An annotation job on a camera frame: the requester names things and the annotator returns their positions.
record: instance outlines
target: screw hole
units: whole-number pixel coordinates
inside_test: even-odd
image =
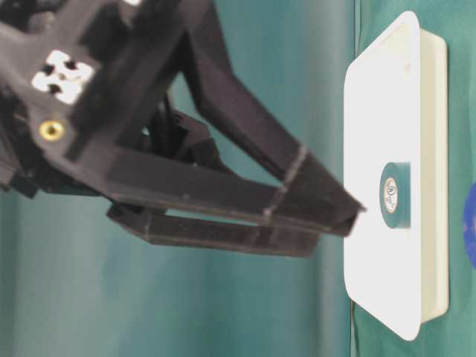
[[[58,121],[49,120],[40,126],[39,133],[46,141],[57,141],[65,134],[65,127]]]

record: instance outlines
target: green tape roll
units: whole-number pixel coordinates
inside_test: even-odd
[[[388,227],[410,227],[410,193],[410,164],[385,165],[380,178],[380,211]]]

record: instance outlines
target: green cloth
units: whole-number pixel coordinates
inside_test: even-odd
[[[216,3],[243,82],[341,177],[353,0]],[[183,80],[174,100],[193,114]],[[273,182],[217,138],[240,175]],[[153,247],[108,206],[0,195],[1,357],[348,357],[341,239],[304,260]]]
[[[353,355],[476,356],[476,273],[463,240],[464,203],[476,179],[476,1],[357,1],[358,52],[406,10],[414,11],[422,28],[448,44],[450,307],[441,318],[424,324],[415,341],[407,342],[357,306]]]

